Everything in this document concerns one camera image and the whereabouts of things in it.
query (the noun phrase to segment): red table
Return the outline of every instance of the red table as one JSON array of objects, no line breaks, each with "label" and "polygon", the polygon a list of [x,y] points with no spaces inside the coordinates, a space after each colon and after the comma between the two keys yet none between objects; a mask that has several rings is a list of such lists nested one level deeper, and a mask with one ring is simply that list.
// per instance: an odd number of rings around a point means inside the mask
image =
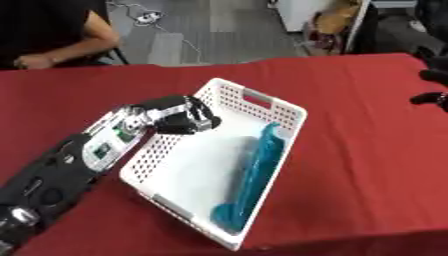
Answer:
[{"label": "red table", "polygon": [[[0,178],[114,106],[193,93],[221,77],[309,112],[237,254],[446,255],[448,116],[408,103],[443,90],[419,79],[422,68],[377,55],[2,72]],[[120,167],[18,255],[232,254],[140,199]]]}]

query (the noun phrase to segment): person's hand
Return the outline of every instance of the person's hand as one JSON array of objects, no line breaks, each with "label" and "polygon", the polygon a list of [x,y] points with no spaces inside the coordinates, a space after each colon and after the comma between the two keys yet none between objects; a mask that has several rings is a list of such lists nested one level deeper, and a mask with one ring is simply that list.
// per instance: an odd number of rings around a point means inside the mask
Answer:
[{"label": "person's hand", "polygon": [[14,61],[20,69],[46,69],[54,66],[53,60],[45,54],[23,55]]}]

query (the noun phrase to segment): floor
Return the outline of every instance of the floor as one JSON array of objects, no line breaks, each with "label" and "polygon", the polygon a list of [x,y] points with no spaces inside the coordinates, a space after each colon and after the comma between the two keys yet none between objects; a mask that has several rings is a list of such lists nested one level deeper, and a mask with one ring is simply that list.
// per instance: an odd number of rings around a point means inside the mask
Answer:
[{"label": "floor", "polygon": [[387,18],[378,24],[378,52],[415,52],[418,46],[427,47],[434,52],[440,52],[443,43],[438,39],[409,26],[414,10],[383,11]]},{"label": "floor", "polygon": [[[298,47],[300,37],[285,32],[278,14],[266,7],[265,0],[113,2],[138,3],[164,13],[161,28],[138,27],[128,17],[127,8],[109,5],[112,24],[122,36],[121,49],[133,64],[197,66],[306,56]],[[134,6],[129,15],[137,17],[141,13]]]}]

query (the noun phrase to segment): white box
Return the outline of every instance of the white box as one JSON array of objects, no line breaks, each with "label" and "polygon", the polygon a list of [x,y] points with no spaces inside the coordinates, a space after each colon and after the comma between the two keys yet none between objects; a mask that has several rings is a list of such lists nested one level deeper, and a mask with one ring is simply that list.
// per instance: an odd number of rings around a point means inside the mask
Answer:
[{"label": "white box", "polygon": [[[154,135],[122,168],[120,178],[144,198],[175,218],[231,250],[238,250],[271,189],[302,127],[307,112],[283,100],[244,86],[212,79],[196,94],[221,125],[195,135]],[[270,108],[245,100],[251,97]],[[243,230],[226,232],[211,220],[211,212],[235,190],[242,165],[262,130],[277,122],[285,149]]]}]

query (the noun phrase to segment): chair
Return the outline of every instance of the chair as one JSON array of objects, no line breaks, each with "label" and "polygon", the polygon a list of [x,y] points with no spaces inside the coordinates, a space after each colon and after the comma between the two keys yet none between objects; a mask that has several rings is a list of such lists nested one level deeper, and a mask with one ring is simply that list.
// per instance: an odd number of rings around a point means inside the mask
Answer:
[{"label": "chair", "polygon": [[[95,11],[101,18],[103,18],[107,23],[111,24],[110,22],[110,18],[109,18],[109,11],[107,10],[107,0],[94,0],[94,2],[92,3],[93,8],[92,10]],[[114,49],[111,50],[112,52],[114,52],[118,59],[124,64],[124,65],[129,65],[129,61],[126,59],[125,55],[123,54],[123,52],[120,50],[120,48],[116,47]],[[109,58],[112,58],[110,56],[110,52],[106,53],[106,56]]]}]

